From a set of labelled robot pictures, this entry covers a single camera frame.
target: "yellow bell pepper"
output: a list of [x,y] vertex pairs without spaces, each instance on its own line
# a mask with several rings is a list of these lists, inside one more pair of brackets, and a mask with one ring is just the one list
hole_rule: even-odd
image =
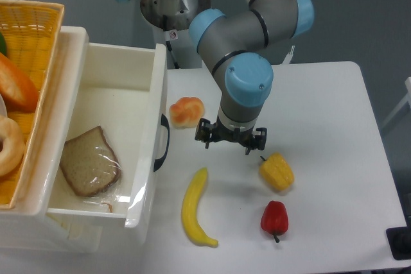
[[278,191],[283,191],[294,182],[294,174],[280,153],[274,153],[259,167],[260,175]]

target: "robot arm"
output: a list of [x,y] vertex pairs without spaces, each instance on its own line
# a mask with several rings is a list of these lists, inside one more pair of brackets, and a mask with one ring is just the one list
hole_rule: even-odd
[[201,119],[196,139],[226,140],[250,150],[263,150],[267,129],[254,125],[270,94],[273,71],[267,60],[251,51],[292,38],[311,28],[310,0],[248,0],[249,11],[233,17],[209,9],[189,27],[195,47],[222,91],[215,124]]
[[314,20],[311,1],[247,0],[249,10],[230,18],[208,9],[207,1],[156,1],[161,5],[156,2],[149,10],[147,4],[152,2],[141,1],[144,17],[164,31],[189,29],[195,51],[222,91],[216,122],[201,119],[195,139],[206,148],[210,142],[229,141],[244,146],[246,154],[263,150],[267,129],[254,125],[274,74],[268,61],[253,51],[309,30]]

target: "black handle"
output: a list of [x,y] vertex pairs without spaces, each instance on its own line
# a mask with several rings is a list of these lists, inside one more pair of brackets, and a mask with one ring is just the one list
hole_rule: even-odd
[[168,145],[170,144],[170,125],[168,124],[167,117],[164,114],[161,114],[161,125],[167,129],[167,146],[164,155],[161,158],[157,158],[154,161],[154,172],[159,170],[164,161],[166,160],[168,153]]

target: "yellow basket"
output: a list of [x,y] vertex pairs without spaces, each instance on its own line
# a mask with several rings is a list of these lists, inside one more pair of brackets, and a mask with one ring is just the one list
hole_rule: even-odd
[[0,176],[0,209],[15,207],[19,191],[30,176],[35,159],[33,144],[63,16],[62,4],[0,0],[0,32],[6,40],[7,57],[29,75],[40,91],[34,113],[8,112],[23,131],[26,149],[21,163],[11,173]]

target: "yellow banana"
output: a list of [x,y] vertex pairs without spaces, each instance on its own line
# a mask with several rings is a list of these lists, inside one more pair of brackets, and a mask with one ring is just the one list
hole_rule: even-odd
[[207,168],[198,170],[190,184],[182,202],[181,220],[187,236],[196,245],[216,248],[218,241],[210,238],[201,228],[197,220],[197,207],[208,177]]

